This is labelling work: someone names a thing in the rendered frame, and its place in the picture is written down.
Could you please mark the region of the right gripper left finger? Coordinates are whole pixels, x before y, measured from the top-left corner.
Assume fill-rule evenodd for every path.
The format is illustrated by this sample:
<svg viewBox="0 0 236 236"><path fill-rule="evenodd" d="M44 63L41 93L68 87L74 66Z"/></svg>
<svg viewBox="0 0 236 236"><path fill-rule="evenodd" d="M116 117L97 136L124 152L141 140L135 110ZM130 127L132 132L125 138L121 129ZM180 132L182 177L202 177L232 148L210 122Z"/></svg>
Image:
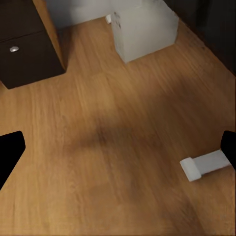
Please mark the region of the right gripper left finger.
<svg viewBox="0 0 236 236"><path fill-rule="evenodd" d="M0 189L26 149L21 131L0 136Z"/></svg>

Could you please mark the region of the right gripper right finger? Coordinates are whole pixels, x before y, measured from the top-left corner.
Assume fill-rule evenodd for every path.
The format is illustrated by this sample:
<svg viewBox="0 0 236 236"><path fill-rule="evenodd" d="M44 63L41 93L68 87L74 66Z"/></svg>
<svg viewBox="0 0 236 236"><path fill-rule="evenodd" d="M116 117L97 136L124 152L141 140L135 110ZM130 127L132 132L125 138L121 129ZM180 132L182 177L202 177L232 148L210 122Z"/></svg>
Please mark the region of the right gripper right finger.
<svg viewBox="0 0 236 236"><path fill-rule="evenodd" d="M234 169L236 169L236 133L224 131L221 138L220 148L228 158Z"/></svg>

